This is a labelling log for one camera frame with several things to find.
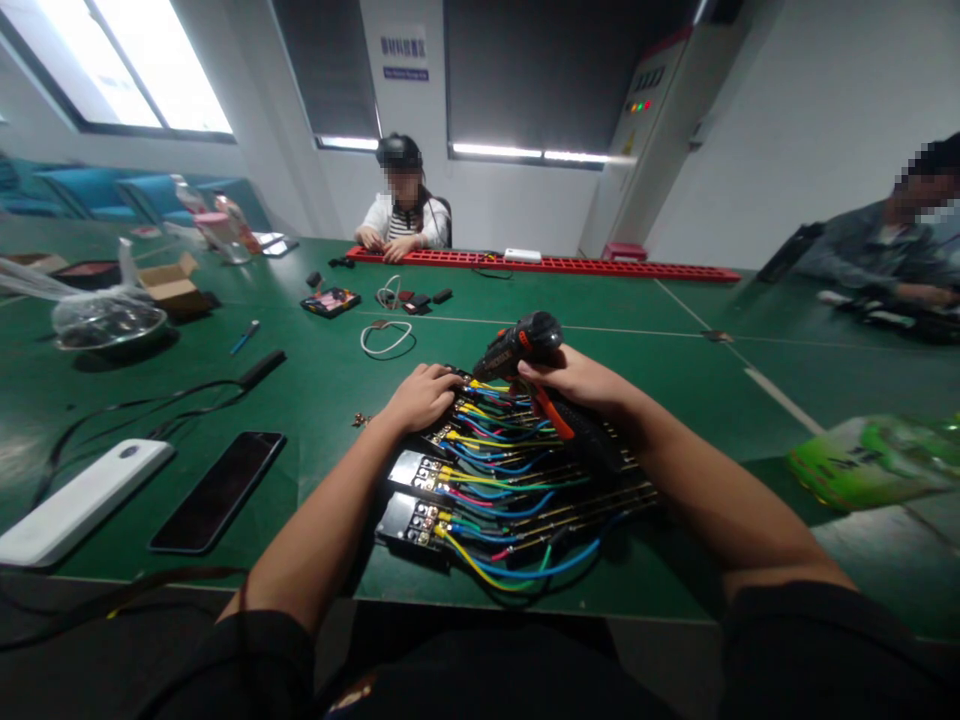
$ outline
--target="workbench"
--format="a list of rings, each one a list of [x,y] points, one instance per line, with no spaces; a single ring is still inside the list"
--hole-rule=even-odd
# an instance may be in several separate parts
[[[114,259],[116,238],[125,230],[7,217],[0,219],[0,252],[55,252],[70,263]],[[821,286],[794,277],[765,286],[750,274],[737,284],[697,284],[522,272],[494,280],[468,270],[361,263],[331,269],[327,261],[350,244],[316,239],[301,239],[283,258],[261,256],[231,267],[190,241],[127,236],[143,267],[176,262],[191,250],[200,263],[195,283],[223,305],[179,326],[179,339],[163,352],[115,366],[56,350],[52,303],[0,300],[0,531],[26,512],[55,439],[81,416],[112,403],[237,378],[275,349],[289,359],[239,404],[179,431],[173,461],[49,574],[129,581],[184,564],[252,566],[362,432],[352,426],[356,413],[380,410],[417,363],[472,367],[497,330],[542,309],[563,323],[571,345],[643,388],[771,487],[868,596],[920,636],[960,639],[960,558],[951,542],[909,507],[851,515],[823,507],[783,459],[811,437],[811,426],[830,428],[879,412],[952,415],[960,409],[956,347],[922,345],[858,325],[816,301]],[[360,293],[362,304],[333,320],[302,310],[298,303],[309,293],[305,279],[313,270]],[[432,296],[451,288],[453,298],[423,317],[385,311],[374,293],[394,273],[404,289]],[[413,323],[416,346],[395,360],[367,357],[360,348],[362,329],[392,315]],[[231,357],[254,319],[259,333]],[[701,335],[705,329],[726,331],[735,342],[710,342]],[[392,339],[374,334],[369,342],[386,346]],[[788,412],[747,370],[761,373],[802,413]],[[175,409],[207,406],[231,392],[218,388],[202,402]],[[167,417],[158,413],[117,436],[82,443],[97,429],[136,416],[128,412],[81,431],[54,489],[120,440],[142,436]],[[289,443],[216,548],[201,558],[147,552],[160,524],[245,430],[282,432]],[[445,574],[372,544],[362,549],[347,591],[358,599],[687,622],[709,622],[723,611],[712,560],[682,529],[663,521],[617,528],[588,570],[555,580],[533,600],[492,596],[459,566]]]

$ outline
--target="sleeve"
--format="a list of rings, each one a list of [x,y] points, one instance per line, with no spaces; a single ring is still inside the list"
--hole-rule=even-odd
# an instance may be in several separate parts
[[[293,618],[237,613],[218,623],[187,668],[138,718],[289,718],[313,700],[314,649]]]
[[[952,261],[960,255],[960,243],[954,238],[947,241],[933,237],[933,228],[926,227],[923,237],[917,241],[917,249],[911,253],[904,268],[904,276],[936,287],[951,288],[960,285],[960,265]]]
[[[721,718],[939,717],[951,702],[910,631],[837,585],[746,588],[723,633]]]
[[[357,230],[363,226],[373,228],[380,233],[380,237],[386,242],[387,235],[390,234],[390,211],[387,208],[388,203],[384,203],[383,197],[383,195],[377,195]]]
[[[450,213],[439,200],[430,199],[424,206],[423,230],[426,238],[424,247],[442,250],[449,247]]]
[[[892,275],[880,275],[870,272],[840,256],[840,247],[844,242],[862,234],[863,228],[854,213],[838,215],[829,220],[818,239],[806,255],[797,263],[797,272],[811,277],[832,280],[849,288],[863,288],[868,285],[882,287],[893,292],[899,281]]]

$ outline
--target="hair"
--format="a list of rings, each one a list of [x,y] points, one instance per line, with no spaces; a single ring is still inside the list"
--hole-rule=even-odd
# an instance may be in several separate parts
[[[910,161],[897,185],[916,175],[952,175],[960,179],[960,133],[924,146]]]
[[[377,162],[384,170],[423,171],[420,148],[409,135],[390,133],[377,145]]]

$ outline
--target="black sleeve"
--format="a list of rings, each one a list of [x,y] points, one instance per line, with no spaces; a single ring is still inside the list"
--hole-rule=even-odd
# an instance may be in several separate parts
[[[745,588],[723,632],[721,718],[941,717],[956,701],[900,621],[837,585]]]
[[[313,699],[313,665],[310,636],[289,615],[237,613],[216,625],[139,717],[293,717]]]

